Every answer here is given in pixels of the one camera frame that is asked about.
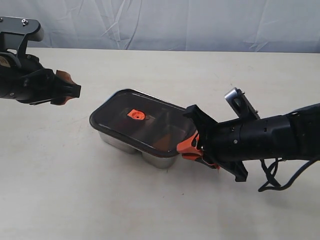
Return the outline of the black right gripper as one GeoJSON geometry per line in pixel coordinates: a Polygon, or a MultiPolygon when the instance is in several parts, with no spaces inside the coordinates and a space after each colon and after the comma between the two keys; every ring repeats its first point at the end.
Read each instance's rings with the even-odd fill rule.
{"type": "Polygon", "coordinates": [[[230,130],[217,122],[196,104],[188,106],[183,116],[193,123],[195,132],[176,146],[183,159],[198,162],[210,169],[224,169],[236,182],[245,182],[248,171],[241,160],[233,160],[233,138],[230,130]]]}

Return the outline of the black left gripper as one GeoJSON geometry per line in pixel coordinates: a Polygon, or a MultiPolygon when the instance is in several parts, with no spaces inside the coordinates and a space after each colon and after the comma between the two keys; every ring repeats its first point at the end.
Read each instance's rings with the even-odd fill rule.
{"type": "Polygon", "coordinates": [[[12,52],[0,53],[0,97],[22,104],[50,103],[63,106],[79,98],[81,86],[62,70],[43,67],[39,58],[25,54],[21,58],[12,52]]]}

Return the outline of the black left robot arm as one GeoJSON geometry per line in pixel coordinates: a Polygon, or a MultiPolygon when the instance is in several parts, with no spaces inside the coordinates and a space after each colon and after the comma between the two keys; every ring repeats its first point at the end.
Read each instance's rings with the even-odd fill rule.
{"type": "Polygon", "coordinates": [[[0,97],[36,106],[50,103],[61,106],[79,98],[82,86],[64,71],[44,67],[39,58],[10,51],[0,53],[0,97]]]}

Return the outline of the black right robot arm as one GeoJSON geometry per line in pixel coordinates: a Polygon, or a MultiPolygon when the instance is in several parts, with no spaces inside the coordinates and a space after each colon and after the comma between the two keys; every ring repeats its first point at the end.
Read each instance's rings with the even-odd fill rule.
{"type": "Polygon", "coordinates": [[[282,159],[318,160],[320,157],[320,106],[310,105],[293,112],[266,118],[244,115],[217,122],[197,105],[186,108],[194,134],[176,150],[185,159],[210,168],[222,168],[245,182],[244,161],[282,159]]]}

